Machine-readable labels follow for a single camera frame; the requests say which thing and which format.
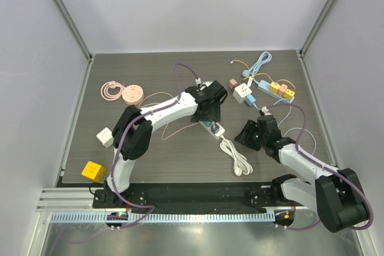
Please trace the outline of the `white cube plug adapter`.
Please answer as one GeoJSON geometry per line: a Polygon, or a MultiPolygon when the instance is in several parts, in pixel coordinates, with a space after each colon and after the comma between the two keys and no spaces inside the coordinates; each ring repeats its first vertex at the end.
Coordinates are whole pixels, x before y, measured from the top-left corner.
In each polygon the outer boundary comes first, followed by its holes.
{"type": "Polygon", "coordinates": [[[97,135],[96,138],[101,142],[101,144],[109,148],[113,144],[112,132],[108,127],[102,129],[97,135]]]}

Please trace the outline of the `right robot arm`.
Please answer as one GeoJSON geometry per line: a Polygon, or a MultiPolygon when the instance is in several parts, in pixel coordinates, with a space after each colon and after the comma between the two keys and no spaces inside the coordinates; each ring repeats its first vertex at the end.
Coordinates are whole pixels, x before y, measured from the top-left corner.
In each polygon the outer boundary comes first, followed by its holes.
{"type": "Polygon", "coordinates": [[[249,120],[235,141],[252,150],[264,150],[276,162],[298,173],[272,180],[271,200],[277,205],[294,201],[316,212],[330,232],[363,230],[373,222],[373,210],[357,174],[321,162],[290,137],[283,137],[273,115],[249,120]]]}

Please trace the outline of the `teal charger plug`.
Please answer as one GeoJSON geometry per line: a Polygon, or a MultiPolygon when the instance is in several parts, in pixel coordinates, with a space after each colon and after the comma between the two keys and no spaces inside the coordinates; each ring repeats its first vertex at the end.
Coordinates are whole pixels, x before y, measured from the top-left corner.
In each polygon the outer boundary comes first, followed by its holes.
{"type": "Polygon", "coordinates": [[[203,123],[207,126],[210,127],[212,125],[212,122],[210,121],[203,121],[203,123]]]}

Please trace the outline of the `round pink power socket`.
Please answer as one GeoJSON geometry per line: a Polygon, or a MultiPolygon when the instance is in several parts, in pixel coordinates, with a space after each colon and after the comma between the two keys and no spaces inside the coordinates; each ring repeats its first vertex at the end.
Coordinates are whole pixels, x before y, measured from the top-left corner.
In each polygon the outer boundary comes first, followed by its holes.
{"type": "Polygon", "coordinates": [[[138,105],[144,99],[143,88],[139,85],[129,85],[122,91],[122,99],[128,105],[138,105]]]}

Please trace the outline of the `yellow cube plug adapter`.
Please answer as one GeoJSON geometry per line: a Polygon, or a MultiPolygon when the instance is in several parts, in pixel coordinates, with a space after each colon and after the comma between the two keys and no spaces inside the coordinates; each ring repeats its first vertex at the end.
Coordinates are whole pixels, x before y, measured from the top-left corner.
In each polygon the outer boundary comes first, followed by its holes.
{"type": "Polygon", "coordinates": [[[93,182],[101,183],[105,173],[106,169],[104,166],[88,161],[82,170],[81,175],[93,182]]]}

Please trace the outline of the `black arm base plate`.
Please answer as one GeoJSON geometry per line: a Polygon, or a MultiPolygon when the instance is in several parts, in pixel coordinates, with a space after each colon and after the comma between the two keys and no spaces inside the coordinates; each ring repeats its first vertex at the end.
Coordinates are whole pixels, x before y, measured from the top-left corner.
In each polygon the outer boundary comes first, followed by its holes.
{"type": "Polygon", "coordinates": [[[132,183],[121,195],[157,214],[260,213],[267,207],[290,207],[272,182],[132,183]]]}

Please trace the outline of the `dark grey charger plug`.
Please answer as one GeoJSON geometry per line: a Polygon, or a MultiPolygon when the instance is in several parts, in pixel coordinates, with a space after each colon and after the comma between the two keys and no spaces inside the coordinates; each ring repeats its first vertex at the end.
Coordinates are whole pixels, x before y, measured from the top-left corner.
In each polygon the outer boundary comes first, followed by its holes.
{"type": "Polygon", "coordinates": [[[216,133],[216,131],[218,131],[218,130],[219,130],[218,124],[217,123],[213,123],[212,126],[211,126],[211,131],[213,133],[216,133]]]}

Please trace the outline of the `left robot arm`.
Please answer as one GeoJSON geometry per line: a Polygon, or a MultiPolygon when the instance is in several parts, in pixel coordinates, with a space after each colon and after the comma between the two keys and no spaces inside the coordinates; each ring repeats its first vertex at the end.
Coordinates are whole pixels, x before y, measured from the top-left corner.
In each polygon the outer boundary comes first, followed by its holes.
{"type": "Polygon", "coordinates": [[[215,80],[190,86],[179,91],[177,97],[154,106],[128,106],[112,131],[114,158],[104,182],[103,201],[115,208],[127,202],[130,175],[135,162],[148,150],[153,132],[187,116],[192,123],[217,123],[226,98],[226,89],[215,80]]]}

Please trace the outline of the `white power strip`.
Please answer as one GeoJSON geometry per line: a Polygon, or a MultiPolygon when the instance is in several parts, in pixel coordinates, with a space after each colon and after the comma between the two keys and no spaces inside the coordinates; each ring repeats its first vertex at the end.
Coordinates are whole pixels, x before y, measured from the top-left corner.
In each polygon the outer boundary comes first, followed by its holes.
{"type": "Polygon", "coordinates": [[[216,140],[222,139],[222,136],[225,133],[225,129],[217,122],[200,122],[202,127],[209,132],[216,140]]]}

